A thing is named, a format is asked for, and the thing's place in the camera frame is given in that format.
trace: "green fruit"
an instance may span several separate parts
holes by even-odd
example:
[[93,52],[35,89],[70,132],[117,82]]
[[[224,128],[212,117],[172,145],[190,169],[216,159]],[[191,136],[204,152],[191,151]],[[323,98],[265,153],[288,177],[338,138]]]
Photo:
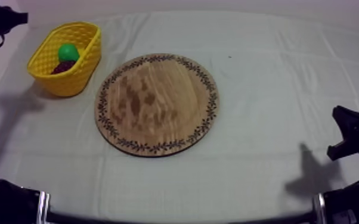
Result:
[[78,59],[79,59],[79,53],[74,44],[64,43],[58,49],[59,61],[77,61]]

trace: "wooden plate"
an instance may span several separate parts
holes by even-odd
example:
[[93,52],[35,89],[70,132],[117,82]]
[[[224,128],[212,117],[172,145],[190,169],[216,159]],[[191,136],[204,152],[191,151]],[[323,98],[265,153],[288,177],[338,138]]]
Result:
[[212,127],[219,107],[216,84],[201,65],[151,54],[118,67],[95,102],[101,134],[119,150],[143,157],[178,153]]

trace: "plastic basket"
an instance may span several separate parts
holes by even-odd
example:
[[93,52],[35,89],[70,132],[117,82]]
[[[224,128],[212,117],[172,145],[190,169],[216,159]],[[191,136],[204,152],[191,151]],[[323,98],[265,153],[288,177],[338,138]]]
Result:
[[[51,74],[59,64],[58,49],[73,43],[80,57],[68,71]],[[47,91],[60,97],[80,93],[92,76],[101,57],[101,32],[92,23],[67,23],[52,30],[27,65],[28,72]]]

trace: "white tablecloth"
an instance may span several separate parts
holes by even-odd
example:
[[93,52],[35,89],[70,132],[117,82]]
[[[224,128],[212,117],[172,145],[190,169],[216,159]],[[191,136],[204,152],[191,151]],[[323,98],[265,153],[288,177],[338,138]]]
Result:
[[[359,111],[359,33],[231,12],[100,18],[103,56],[86,89],[54,98],[26,63],[55,26],[32,29],[0,81],[0,178],[52,195],[52,208],[103,219],[248,220],[308,210],[314,194],[359,180],[359,156],[331,163],[333,107]],[[109,145],[98,87],[126,60],[173,53],[206,67],[220,94],[213,128],[165,158]]]

